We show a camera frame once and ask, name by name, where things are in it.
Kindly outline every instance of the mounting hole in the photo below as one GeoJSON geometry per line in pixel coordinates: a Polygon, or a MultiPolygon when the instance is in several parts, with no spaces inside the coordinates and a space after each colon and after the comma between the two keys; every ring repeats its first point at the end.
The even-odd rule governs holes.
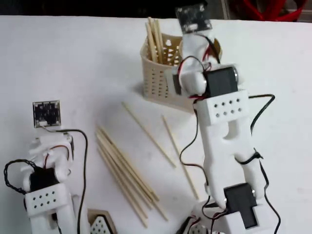
{"type": "Polygon", "coordinates": [[[172,44],[171,44],[171,41],[168,39],[168,40],[166,40],[166,45],[167,46],[171,46],[172,44]]]}

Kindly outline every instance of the black circuit board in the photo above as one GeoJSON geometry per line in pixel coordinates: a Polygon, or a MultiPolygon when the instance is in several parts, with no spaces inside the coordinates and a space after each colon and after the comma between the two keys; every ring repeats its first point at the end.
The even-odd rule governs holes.
{"type": "Polygon", "coordinates": [[[212,29],[207,4],[201,3],[193,6],[177,7],[176,17],[180,22],[183,34],[195,33],[212,29]]]}
{"type": "Polygon", "coordinates": [[[33,102],[33,114],[35,128],[61,125],[58,100],[33,102]]]}

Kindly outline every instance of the robotic arm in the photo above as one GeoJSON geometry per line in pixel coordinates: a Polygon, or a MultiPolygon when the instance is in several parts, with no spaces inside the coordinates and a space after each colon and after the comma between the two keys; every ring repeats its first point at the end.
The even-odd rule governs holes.
{"type": "MultiPolygon", "coordinates": [[[[178,8],[176,13],[183,32],[183,60],[178,69],[166,71],[168,88],[172,94],[195,98],[203,170],[209,179],[206,191],[214,200],[213,206],[208,200],[194,207],[196,225],[207,232],[215,225],[226,234],[276,233],[265,198],[261,156],[252,144],[248,93],[238,88],[243,81],[239,69],[216,63],[218,57],[206,58],[215,39],[202,4],[178,8]]],[[[193,225],[183,233],[189,234],[193,225]]]]}
{"type": "Polygon", "coordinates": [[[4,168],[6,185],[25,196],[24,206],[31,222],[32,233],[116,233],[108,212],[87,210],[83,202],[88,148],[86,134],[79,129],[51,131],[45,128],[60,125],[59,101],[34,102],[33,106],[34,126],[45,130],[39,129],[40,136],[31,144],[29,159],[10,161],[4,168]],[[69,177],[74,162],[74,140],[71,132],[83,134],[86,143],[82,193],[70,189],[69,177]],[[8,180],[8,168],[13,163],[24,163],[21,168],[23,188],[14,187],[8,180]]]}

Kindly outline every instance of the wire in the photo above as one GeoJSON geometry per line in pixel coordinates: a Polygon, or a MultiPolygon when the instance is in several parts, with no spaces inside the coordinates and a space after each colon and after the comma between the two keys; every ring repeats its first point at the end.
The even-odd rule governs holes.
{"type": "Polygon", "coordinates": [[[187,217],[175,234],[184,234],[187,226],[189,225],[191,218],[193,217],[191,216],[187,217]]]}
{"type": "MultiPolygon", "coordinates": [[[[273,95],[273,94],[263,94],[263,95],[249,96],[250,99],[252,99],[252,98],[266,98],[266,97],[270,97],[270,100],[261,108],[261,110],[258,112],[258,114],[253,118],[253,121],[252,121],[252,123],[251,123],[251,125],[250,125],[250,131],[251,131],[251,133],[253,133],[254,126],[255,126],[257,120],[259,119],[259,117],[261,116],[261,114],[262,114],[262,113],[268,108],[268,106],[275,100],[275,95],[273,95]]],[[[261,163],[260,160],[259,160],[259,163],[260,163],[261,172],[262,172],[262,174],[263,174],[263,176],[264,176],[264,179],[265,179],[265,181],[266,181],[266,185],[264,186],[264,198],[265,198],[267,204],[270,206],[270,208],[273,210],[273,212],[276,214],[276,216],[277,216],[277,218],[278,218],[278,223],[277,223],[277,226],[276,226],[275,231],[274,231],[274,234],[277,234],[278,229],[279,229],[279,227],[280,227],[280,225],[281,225],[281,222],[282,222],[281,216],[279,215],[279,213],[277,212],[277,210],[274,208],[274,206],[270,203],[270,201],[269,201],[269,199],[268,199],[268,196],[267,196],[267,188],[269,187],[270,182],[269,182],[269,178],[268,178],[268,176],[267,176],[267,174],[266,174],[266,172],[265,172],[265,170],[264,170],[264,168],[263,168],[262,163],[261,163]]]]}
{"type": "Polygon", "coordinates": [[[257,122],[259,117],[268,108],[268,106],[275,100],[275,95],[273,95],[273,94],[262,94],[262,95],[249,96],[249,99],[253,99],[253,98],[266,98],[266,97],[270,97],[271,99],[261,108],[261,110],[258,112],[258,114],[253,118],[253,121],[252,121],[252,123],[250,125],[251,133],[253,133],[255,123],[257,122]]]}
{"type": "Polygon", "coordinates": [[[9,182],[9,180],[8,180],[8,168],[9,168],[9,166],[10,166],[11,164],[19,163],[19,162],[23,162],[23,163],[28,164],[28,165],[31,166],[34,170],[36,170],[37,168],[40,168],[40,167],[38,167],[34,162],[29,161],[29,160],[26,160],[26,159],[16,159],[16,160],[13,160],[13,161],[8,162],[8,163],[5,165],[4,170],[3,170],[5,185],[8,186],[9,188],[15,190],[16,192],[25,195],[27,192],[26,192],[24,189],[22,189],[22,188],[17,188],[17,187],[15,187],[15,186],[13,186],[12,184],[10,184],[10,182],[9,182]]]}
{"type": "Polygon", "coordinates": [[[195,220],[189,227],[189,230],[187,231],[187,234],[190,234],[191,228],[192,226],[194,226],[195,224],[199,223],[201,220],[201,218],[199,217],[197,220],[195,220]]]}
{"type": "Polygon", "coordinates": [[[185,58],[181,61],[181,63],[179,64],[179,66],[178,66],[178,68],[177,68],[177,73],[178,73],[178,75],[180,75],[180,73],[181,73],[181,69],[182,69],[183,63],[184,63],[186,60],[190,59],[190,58],[193,58],[193,59],[197,60],[197,61],[200,63],[200,65],[202,66],[203,71],[205,71],[205,68],[204,68],[204,65],[202,64],[202,62],[201,62],[198,58],[196,58],[195,56],[189,55],[189,56],[185,57],[185,58]]]}
{"type": "Polygon", "coordinates": [[[273,210],[273,212],[276,214],[276,216],[277,216],[277,218],[278,218],[278,223],[277,223],[277,226],[276,226],[275,231],[274,231],[274,234],[277,234],[277,231],[278,231],[278,229],[279,229],[279,226],[281,225],[282,219],[281,219],[281,216],[279,215],[279,213],[277,212],[277,210],[276,210],[276,209],[274,208],[274,206],[270,203],[270,201],[269,201],[269,199],[268,199],[268,197],[267,197],[267,188],[269,187],[270,182],[269,182],[269,178],[268,178],[268,176],[267,176],[267,174],[266,174],[266,172],[265,172],[265,170],[264,170],[264,168],[263,168],[263,166],[262,166],[261,161],[259,161],[259,163],[260,163],[261,172],[262,172],[262,174],[263,174],[263,176],[264,176],[264,179],[265,179],[265,181],[266,181],[266,185],[264,186],[264,198],[265,198],[267,204],[270,206],[270,208],[273,210]]]}
{"type": "Polygon", "coordinates": [[[208,67],[205,69],[205,71],[210,71],[212,68],[211,62],[208,62],[208,67]]]}
{"type": "Polygon", "coordinates": [[[225,216],[227,213],[227,210],[224,210],[223,212],[217,212],[214,214],[213,220],[211,221],[210,234],[213,233],[215,221],[225,216]]]}
{"type": "Polygon", "coordinates": [[[57,225],[58,225],[58,232],[59,234],[62,234],[62,229],[59,227],[59,223],[57,222],[57,225]]]}
{"type": "Polygon", "coordinates": [[[219,54],[216,50],[215,44],[213,44],[213,42],[205,35],[202,35],[202,34],[194,34],[194,35],[203,37],[207,40],[207,42],[209,43],[209,46],[211,46],[211,49],[213,50],[213,53],[215,54],[215,58],[216,58],[217,62],[220,64],[221,62],[220,62],[219,54]]]}
{"type": "Polygon", "coordinates": [[[203,58],[201,60],[205,61],[206,57],[209,57],[209,45],[208,45],[208,47],[207,47],[207,49],[206,49],[206,51],[205,51],[205,53],[203,55],[203,58]]]}
{"type": "Polygon", "coordinates": [[[195,56],[190,55],[190,56],[187,56],[186,58],[184,58],[184,59],[181,61],[181,63],[179,64],[178,68],[177,68],[177,76],[178,76],[178,80],[179,80],[179,83],[180,83],[182,89],[184,89],[184,87],[183,87],[182,82],[181,82],[181,80],[180,80],[180,74],[181,74],[181,71],[182,71],[184,62],[185,62],[186,60],[190,59],[190,58],[193,58],[193,59],[197,60],[197,61],[200,63],[201,67],[203,68],[203,72],[205,71],[204,65],[203,65],[202,62],[201,62],[198,58],[196,58],[195,56]]]}
{"type": "Polygon", "coordinates": [[[85,145],[84,161],[83,161],[83,190],[82,190],[81,202],[80,202],[80,206],[79,206],[78,219],[77,219],[77,234],[80,234],[81,211],[82,211],[82,206],[83,206],[83,201],[84,201],[84,196],[85,196],[85,193],[86,193],[86,186],[87,186],[86,166],[87,166],[87,153],[88,153],[88,137],[80,129],[62,129],[62,130],[51,131],[51,130],[45,128],[45,127],[42,127],[42,128],[47,130],[48,132],[51,132],[51,133],[79,132],[79,133],[81,133],[83,135],[83,137],[85,139],[86,145],[85,145]]]}
{"type": "MultiPolygon", "coordinates": [[[[52,149],[55,149],[55,148],[60,148],[60,147],[64,147],[64,148],[66,148],[67,149],[67,161],[69,160],[69,149],[68,149],[68,147],[67,146],[65,146],[65,145],[56,145],[56,146],[53,146],[52,148],[50,148],[49,150],[52,150],[52,149]]],[[[45,159],[44,159],[44,166],[43,166],[43,168],[45,168],[46,169],[46,166],[47,166],[47,160],[48,160],[48,157],[49,157],[50,155],[49,155],[49,153],[47,154],[47,156],[45,157],[45,159]]]]}
{"type": "Polygon", "coordinates": [[[69,149],[66,145],[56,145],[56,146],[53,146],[52,148],[50,148],[50,150],[55,149],[55,148],[61,148],[61,147],[64,147],[67,149],[67,160],[69,160],[69,149]]]}
{"type": "MultiPolygon", "coordinates": [[[[198,101],[198,99],[194,100],[193,105],[196,104],[197,101],[198,101]]],[[[194,108],[194,112],[195,112],[195,116],[196,116],[196,133],[195,133],[195,137],[194,137],[194,139],[193,139],[187,146],[185,146],[184,149],[181,151],[180,156],[179,156],[179,159],[180,159],[180,162],[181,162],[184,166],[193,166],[193,167],[198,167],[198,168],[200,168],[200,169],[203,171],[204,175],[205,175],[206,184],[207,184],[207,186],[208,186],[208,185],[209,185],[209,182],[208,182],[208,178],[207,178],[207,175],[206,175],[206,172],[205,172],[204,168],[203,168],[202,166],[198,165],[198,164],[185,163],[185,162],[183,162],[183,160],[182,160],[182,154],[183,154],[183,152],[184,152],[187,148],[189,148],[189,147],[195,142],[195,140],[196,140],[196,138],[197,138],[197,135],[198,135],[198,115],[197,115],[197,110],[196,110],[195,108],[194,108]]]]}
{"type": "Polygon", "coordinates": [[[211,196],[208,196],[208,199],[206,201],[206,203],[201,207],[201,212],[203,213],[203,215],[207,218],[207,219],[213,219],[213,217],[209,217],[205,214],[204,212],[204,208],[208,205],[209,201],[210,201],[211,196]]]}
{"type": "Polygon", "coordinates": [[[246,161],[240,162],[238,161],[236,158],[236,162],[238,162],[240,165],[246,165],[248,163],[250,163],[251,161],[253,161],[254,159],[258,158],[258,159],[263,159],[263,156],[261,156],[261,154],[254,148],[255,153],[253,154],[253,156],[251,156],[249,159],[247,159],[246,161]]]}
{"type": "Polygon", "coordinates": [[[47,168],[47,161],[48,161],[48,157],[49,157],[49,153],[47,153],[47,156],[44,158],[44,163],[43,163],[43,168],[46,169],[47,168]]]}

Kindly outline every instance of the wooden chopstick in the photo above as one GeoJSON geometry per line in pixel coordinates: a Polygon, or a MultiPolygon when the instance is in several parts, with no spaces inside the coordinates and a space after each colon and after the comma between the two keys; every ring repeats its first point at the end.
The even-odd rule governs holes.
{"type": "Polygon", "coordinates": [[[156,55],[156,50],[155,50],[155,43],[153,39],[153,33],[150,25],[148,23],[145,23],[146,26],[146,31],[147,31],[147,39],[149,42],[149,47],[150,47],[150,53],[152,56],[152,61],[157,62],[157,55],[156,55]]]}
{"type": "MultiPolygon", "coordinates": [[[[172,134],[172,132],[171,132],[171,129],[170,129],[168,123],[167,123],[167,120],[166,120],[165,116],[162,116],[162,120],[164,121],[165,127],[166,127],[167,132],[168,132],[168,134],[169,134],[169,136],[170,136],[171,142],[172,142],[172,144],[174,145],[175,152],[176,152],[176,154],[178,155],[178,157],[180,158],[180,150],[179,150],[179,148],[178,148],[178,146],[177,146],[177,144],[176,144],[176,141],[175,141],[175,139],[174,139],[174,136],[173,136],[173,134],[172,134]]],[[[184,174],[185,174],[185,176],[186,176],[186,178],[187,178],[187,180],[188,180],[188,182],[189,182],[189,184],[190,184],[190,186],[191,186],[191,189],[192,189],[192,192],[193,192],[195,198],[196,198],[197,200],[199,200],[198,193],[197,193],[197,191],[196,191],[196,189],[195,189],[195,186],[194,186],[194,184],[193,184],[193,182],[192,182],[192,179],[191,179],[191,177],[190,177],[189,172],[187,171],[185,165],[183,165],[183,164],[182,164],[182,168],[183,168],[184,174]]]]}
{"type": "MultiPolygon", "coordinates": [[[[102,140],[101,137],[98,137],[101,141],[102,144],[105,144],[104,140],[102,140]]],[[[132,172],[132,170],[126,165],[124,164],[122,161],[121,163],[123,164],[124,168],[129,172],[129,174],[136,180],[137,184],[139,185],[139,187],[141,188],[141,190],[147,195],[147,199],[152,202],[153,200],[153,195],[150,193],[150,191],[148,191],[145,186],[143,185],[143,183],[141,183],[141,181],[136,179],[136,176],[134,175],[134,173],[132,172]]]]}
{"type": "Polygon", "coordinates": [[[105,152],[103,151],[102,148],[99,148],[99,152],[102,156],[102,158],[104,159],[107,167],[109,168],[109,170],[111,171],[111,173],[113,174],[115,180],[117,181],[118,185],[120,186],[122,192],[125,194],[126,198],[128,199],[130,205],[133,207],[133,209],[135,210],[136,214],[138,215],[138,217],[140,218],[141,222],[143,223],[143,225],[147,228],[148,224],[146,222],[146,219],[144,218],[144,214],[142,213],[141,209],[139,208],[139,206],[136,204],[134,197],[131,196],[130,192],[125,188],[125,184],[122,181],[121,177],[117,174],[117,172],[115,171],[115,169],[112,166],[112,162],[109,160],[109,156],[105,154],[105,152]]]}
{"type": "Polygon", "coordinates": [[[166,220],[169,221],[168,217],[166,216],[164,210],[160,207],[159,204],[157,204],[155,201],[153,201],[154,206],[156,207],[156,209],[159,211],[159,213],[161,214],[161,216],[166,220]]]}
{"type": "Polygon", "coordinates": [[[148,183],[146,183],[143,179],[142,176],[139,174],[139,172],[137,171],[137,169],[135,167],[132,166],[129,158],[127,157],[126,154],[122,154],[123,155],[123,159],[128,163],[128,165],[130,166],[130,168],[133,170],[134,174],[137,175],[138,179],[145,185],[145,187],[147,188],[148,191],[150,191],[152,197],[156,200],[159,201],[159,196],[155,193],[155,191],[149,186],[148,183]]]}
{"type": "Polygon", "coordinates": [[[103,151],[106,153],[106,155],[108,155],[108,159],[111,162],[111,165],[113,166],[113,169],[115,170],[115,172],[117,173],[117,175],[119,176],[119,178],[121,178],[121,182],[125,185],[126,190],[129,192],[130,196],[133,198],[135,204],[137,205],[137,207],[139,208],[139,210],[142,212],[143,216],[145,218],[148,218],[147,214],[145,213],[145,211],[143,210],[143,208],[141,207],[140,203],[138,202],[134,191],[132,190],[132,187],[129,186],[129,184],[127,183],[125,177],[122,175],[122,171],[119,169],[119,167],[117,166],[117,162],[114,160],[114,156],[111,155],[110,153],[108,153],[107,149],[102,148],[103,151]]]}
{"type": "MultiPolygon", "coordinates": [[[[100,135],[97,134],[98,139],[100,140],[100,143],[104,146],[107,147],[105,139],[100,135]]],[[[147,207],[149,209],[152,208],[152,199],[150,197],[152,197],[152,195],[150,194],[150,197],[146,195],[145,191],[138,185],[137,181],[135,178],[132,177],[132,175],[129,173],[129,169],[125,167],[124,164],[122,164],[118,157],[116,156],[115,152],[113,152],[111,149],[111,155],[114,154],[115,157],[112,157],[115,164],[119,167],[120,171],[122,172],[122,174],[124,175],[124,177],[128,180],[128,182],[132,185],[132,187],[134,188],[134,190],[140,195],[140,197],[143,199],[143,201],[145,202],[145,204],[147,205],[147,207]]]]}
{"type": "Polygon", "coordinates": [[[132,165],[132,163],[130,162],[129,158],[127,157],[126,154],[124,154],[115,144],[115,142],[109,137],[109,135],[107,134],[106,130],[104,129],[104,127],[99,127],[98,128],[101,133],[107,138],[107,140],[111,143],[111,145],[113,146],[113,148],[118,152],[118,154],[120,155],[121,161],[124,161],[126,164],[128,164],[128,169],[130,169],[137,177],[138,180],[140,180],[142,182],[142,184],[146,187],[146,189],[148,191],[150,191],[151,193],[154,192],[153,189],[148,185],[148,183],[146,183],[142,176],[140,175],[140,173],[137,171],[137,169],[132,165]]]}
{"type": "Polygon", "coordinates": [[[157,47],[157,54],[158,54],[158,62],[159,63],[163,63],[162,61],[162,52],[161,52],[161,47],[160,47],[160,41],[159,41],[159,32],[158,32],[158,28],[157,28],[157,25],[155,23],[156,20],[153,21],[153,28],[154,28],[154,31],[152,30],[152,32],[154,32],[154,38],[155,38],[155,41],[156,41],[156,47],[157,47]]]}
{"type": "Polygon", "coordinates": [[[148,19],[148,24],[149,24],[150,27],[151,27],[152,34],[155,35],[154,20],[153,20],[151,17],[148,17],[147,19],[148,19]]]}
{"type": "Polygon", "coordinates": [[[165,63],[164,61],[164,43],[163,43],[163,40],[162,40],[162,33],[161,33],[161,30],[160,30],[160,24],[159,24],[159,20],[155,20],[155,28],[156,28],[156,31],[157,31],[157,34],[158,34],[158,37],[159,37],[159,45],[160,45],[160,51],[158,51],[158,57],[161,57],[161,60],[162,60],[162,64],[165,63]]]}
{"type": "Polygon", "coordinates": [[[139,121],[139,119],[136,117],[136,115],[132,112],[130,107],[122,102],[123,107],[128,111],[128,113],[132,116],[132,118],[137,122],[137,124],[141,127],[141,129],[146,133],[146,135],[152,140],[152,142],[155,144],[155,146],[160,150],[160,152],[166,157],[166,159],[171,163],[173,167],[176,167],[173,160],[166,154],[166,152],[163,150],[163,148],[158,144],[158,142],[152,137],[150,132],[144,127],[144,125],[139,121]]]}

